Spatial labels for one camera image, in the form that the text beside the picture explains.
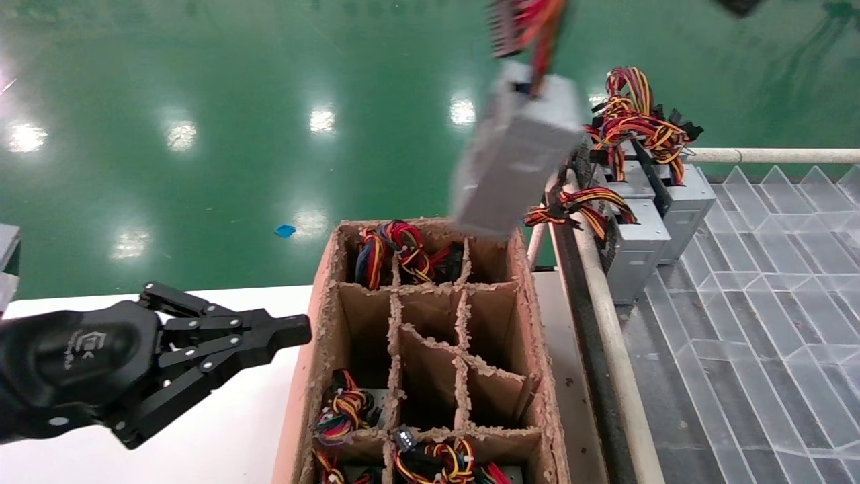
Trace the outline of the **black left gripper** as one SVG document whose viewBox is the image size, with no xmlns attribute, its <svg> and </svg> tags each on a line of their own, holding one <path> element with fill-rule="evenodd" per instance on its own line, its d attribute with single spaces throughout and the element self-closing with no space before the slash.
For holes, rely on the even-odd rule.
<svg viewBox="0 0 860 484">
<path fill-rule="evenodd" d="M 139 305 L 2 321 L 3 444 L 104 426 L 134 450 L 240 371 L 312 340 L 307 315 L 234 311 L 158 282 Z M 176 352 L 160 355 L 162 342 Z"/>
</svg>

